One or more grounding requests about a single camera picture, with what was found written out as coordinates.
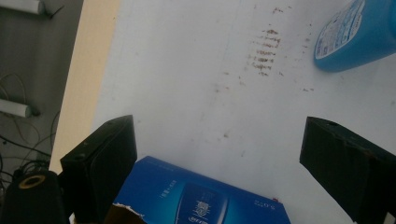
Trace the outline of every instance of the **cardboard box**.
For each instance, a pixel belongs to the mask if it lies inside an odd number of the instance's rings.
[[[282,203],[152,157],[134,165],[106,223],[136,217],[148,224],[290,224]]]

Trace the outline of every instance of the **gray floor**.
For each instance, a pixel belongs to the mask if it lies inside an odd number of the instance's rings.
[[[0,114],[0,134],[28,147],[43,141],[36,148],[47,153],[51,152],[53,140],[47,137],[56,131],[61,110],[82,0],[46,1],[50,12],[60,5],[64,7],[52,19],[0,8],[0,84],[6,90],[0,90],[0,98],[26,103],[39,112],[29,119]],[[29,160],[49,159],[37,157],[34,152],[24,161],[22,158],[29,151],[1,140],[4,164],[1,176],[6,186],[10,176],[4,172],[13,174]],[[32,170],[34,165],[25,168]]]

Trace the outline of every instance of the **white table surface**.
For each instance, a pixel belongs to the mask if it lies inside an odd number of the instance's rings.
[[[278,198],[293,224],[352,223],[299,163],[307,116],[396,153],[396,57],[338,74],[313,65],[346,3],[120,1],[91,132],[133,114],[139,158]]]

